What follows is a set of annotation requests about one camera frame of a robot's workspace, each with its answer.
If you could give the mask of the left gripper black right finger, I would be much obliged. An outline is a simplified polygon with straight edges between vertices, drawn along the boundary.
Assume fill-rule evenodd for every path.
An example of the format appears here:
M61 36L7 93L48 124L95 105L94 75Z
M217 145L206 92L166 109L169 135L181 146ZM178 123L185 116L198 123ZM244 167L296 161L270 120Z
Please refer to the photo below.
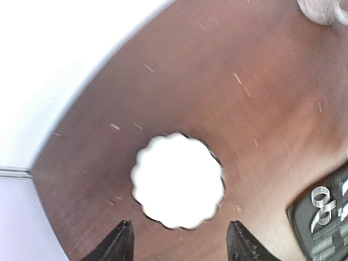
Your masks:
M231 221L227 230L228 260L276 260L257 238L240 222Z

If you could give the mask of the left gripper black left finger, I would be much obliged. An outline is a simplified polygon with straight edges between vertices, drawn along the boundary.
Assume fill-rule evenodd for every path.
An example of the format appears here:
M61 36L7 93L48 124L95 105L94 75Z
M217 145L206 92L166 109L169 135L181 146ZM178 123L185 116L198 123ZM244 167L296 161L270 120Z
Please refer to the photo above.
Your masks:
M82 261L133 261L134 229L130 220L122 220Z

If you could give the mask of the black zip tool case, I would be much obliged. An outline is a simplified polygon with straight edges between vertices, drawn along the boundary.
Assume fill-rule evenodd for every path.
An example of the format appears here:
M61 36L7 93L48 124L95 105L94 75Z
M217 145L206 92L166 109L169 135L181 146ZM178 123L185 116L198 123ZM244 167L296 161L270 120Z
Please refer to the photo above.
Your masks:
M347 260L347 163L301 193L287 216L307 260Z

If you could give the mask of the silver scissors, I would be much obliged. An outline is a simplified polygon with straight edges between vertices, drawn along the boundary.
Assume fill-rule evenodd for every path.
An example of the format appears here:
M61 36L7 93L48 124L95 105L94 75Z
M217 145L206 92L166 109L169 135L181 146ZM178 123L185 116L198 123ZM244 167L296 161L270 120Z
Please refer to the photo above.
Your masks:
M310 224L310 230L313 233L317 225L329 224L332 219L332 210L336 207L337 202L331 199L330 190L324 186L314 188L310 199L312 205L318 209Z

